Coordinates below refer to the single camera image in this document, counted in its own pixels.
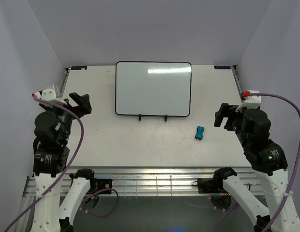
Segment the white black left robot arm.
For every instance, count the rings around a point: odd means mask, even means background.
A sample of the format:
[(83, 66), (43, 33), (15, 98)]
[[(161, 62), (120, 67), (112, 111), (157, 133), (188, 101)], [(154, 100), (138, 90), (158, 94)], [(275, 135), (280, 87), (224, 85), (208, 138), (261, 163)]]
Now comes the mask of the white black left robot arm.
[(58, 99), (45, 92), (33, 94), (44, 109), (34, 121), (36, 136), (33, 142), (33, 174), (36, 184), (36, 201), (31, 226), (33, 232), (72, 232), (75, 214), (87, 193), (94, 192), (98, 182), (91, 169), (80, 169), (71, 174), (71, 187), (64, 201), (60, 201), (61, 182), (70, 166), (67, 147), (73, 120), (92, 112), (88, 94), (69, 94), (69, 99)]

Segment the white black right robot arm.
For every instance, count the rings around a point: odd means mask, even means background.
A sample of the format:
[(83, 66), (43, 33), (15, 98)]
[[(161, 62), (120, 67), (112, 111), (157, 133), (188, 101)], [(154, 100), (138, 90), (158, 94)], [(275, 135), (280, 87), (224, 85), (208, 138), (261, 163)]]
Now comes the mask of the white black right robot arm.
[(214, 126), (234, 131), (246, 159), (252, 166), (266, 199), (263, 205), (231, 167), (215, 171), (214, 188), (228, 192), (249, 216), (256, 232), (300, 232), (300, 219), (290, 193), (287, 161), (282, 148), (269, 136), (271, 122), (265, 112), (256, 109), (239, 109), (236, 105), (223, 103), (215, 113)]

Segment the white whiteboard black frame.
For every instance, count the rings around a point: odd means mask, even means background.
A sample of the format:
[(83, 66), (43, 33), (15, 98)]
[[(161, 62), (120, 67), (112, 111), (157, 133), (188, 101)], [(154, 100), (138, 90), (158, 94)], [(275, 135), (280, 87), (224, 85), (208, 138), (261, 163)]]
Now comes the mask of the white whiteboard black frame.
[(115, 113), (187, 117), (191, 89), (189, 62), (119, 61), (115, 66)]

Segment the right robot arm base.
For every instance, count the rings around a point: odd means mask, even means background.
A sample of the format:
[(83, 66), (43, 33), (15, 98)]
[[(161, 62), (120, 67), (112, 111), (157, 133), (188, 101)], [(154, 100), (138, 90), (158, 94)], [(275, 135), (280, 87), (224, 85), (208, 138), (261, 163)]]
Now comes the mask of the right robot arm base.
[(219, 210), (230, 210), (232, 197), (229, 192), (218, 187), (213, 179), (198, 178), (194, 184), (199, 194), (210, 194), (209, 199), (214, 207)]

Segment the blue bone-shaped whiteboard eraser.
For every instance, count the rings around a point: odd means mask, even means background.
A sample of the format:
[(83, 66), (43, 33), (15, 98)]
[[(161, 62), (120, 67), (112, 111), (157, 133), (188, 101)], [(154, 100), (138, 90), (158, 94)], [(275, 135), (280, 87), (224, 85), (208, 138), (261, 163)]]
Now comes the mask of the blue bone-shaped whiteboard eraser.
[(203, 139), (204, 131), (205, 131), (205, 127), (203, 127), (203, 126), (197, 126), (197, 128), (196, 128), (196, 134), (195, 134), (195, 139), (202, 140)]

